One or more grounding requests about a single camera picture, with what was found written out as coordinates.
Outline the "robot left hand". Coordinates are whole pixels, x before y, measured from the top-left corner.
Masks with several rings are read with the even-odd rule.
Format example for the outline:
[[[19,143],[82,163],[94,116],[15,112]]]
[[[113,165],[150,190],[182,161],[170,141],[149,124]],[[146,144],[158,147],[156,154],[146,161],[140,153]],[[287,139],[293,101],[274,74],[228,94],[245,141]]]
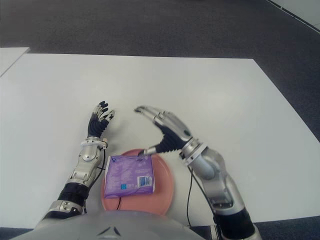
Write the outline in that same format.
[[[110,121],[115,116],[115,111],[109,111],[106,101],[100,102],[91,114],[87,127],[87,137],[101,138]]]

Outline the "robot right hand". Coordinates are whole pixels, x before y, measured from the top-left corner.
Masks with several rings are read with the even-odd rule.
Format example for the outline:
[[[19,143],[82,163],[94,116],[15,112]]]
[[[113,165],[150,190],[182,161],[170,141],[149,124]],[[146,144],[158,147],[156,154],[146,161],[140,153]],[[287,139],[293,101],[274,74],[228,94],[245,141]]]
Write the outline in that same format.
[[[134,111],[151,120],[163,135],[160,143],[141,150],[139,156],[181,150],[192,139],[188,127],[170,111],[147,105],[138,106]]]

